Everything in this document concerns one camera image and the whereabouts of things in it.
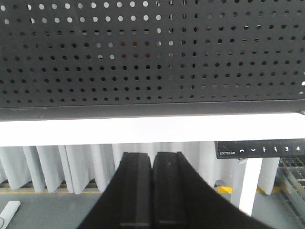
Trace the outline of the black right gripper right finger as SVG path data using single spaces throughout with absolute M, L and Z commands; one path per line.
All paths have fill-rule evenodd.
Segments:
M 181 153 L 159 152 L 153 164 L 156 229 L 267 229 L 210 187 Z

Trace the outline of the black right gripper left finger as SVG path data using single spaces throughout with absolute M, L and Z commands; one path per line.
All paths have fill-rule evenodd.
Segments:
M 150 229 L 152 168 L 146 153 L 123 153 L 119 167 L 80 229 Z

